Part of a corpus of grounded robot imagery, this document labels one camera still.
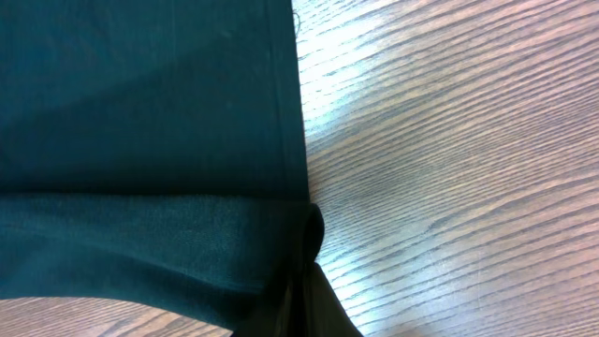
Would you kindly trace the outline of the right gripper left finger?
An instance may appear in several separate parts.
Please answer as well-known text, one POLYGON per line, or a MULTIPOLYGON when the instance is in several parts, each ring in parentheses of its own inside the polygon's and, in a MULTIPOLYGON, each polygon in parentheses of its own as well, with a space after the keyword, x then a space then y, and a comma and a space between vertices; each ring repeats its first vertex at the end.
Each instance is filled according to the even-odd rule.
POLYGON ((283 280, 265 289, 256 307, 233 332, 233 337, 288 337, 292 335, 292 285, 283 280))

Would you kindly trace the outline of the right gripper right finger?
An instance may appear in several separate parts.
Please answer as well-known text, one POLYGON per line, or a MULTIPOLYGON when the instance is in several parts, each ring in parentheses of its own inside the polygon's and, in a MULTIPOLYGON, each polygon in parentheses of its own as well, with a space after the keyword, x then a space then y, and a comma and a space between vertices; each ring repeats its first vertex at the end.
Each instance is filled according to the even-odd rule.
POLYGON ((302 279, 304 335, 309 337, 362 337, 335 295, 317 263, 302 279))

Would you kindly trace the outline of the black t-shirt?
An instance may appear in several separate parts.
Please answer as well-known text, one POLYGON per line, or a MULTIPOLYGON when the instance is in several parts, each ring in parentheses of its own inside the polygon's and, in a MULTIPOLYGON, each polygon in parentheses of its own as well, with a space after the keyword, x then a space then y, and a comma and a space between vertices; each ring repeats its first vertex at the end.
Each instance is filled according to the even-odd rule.
POLYGON ((3 298, 234 330, 321 240, 289 2, 2 2, 3 298))

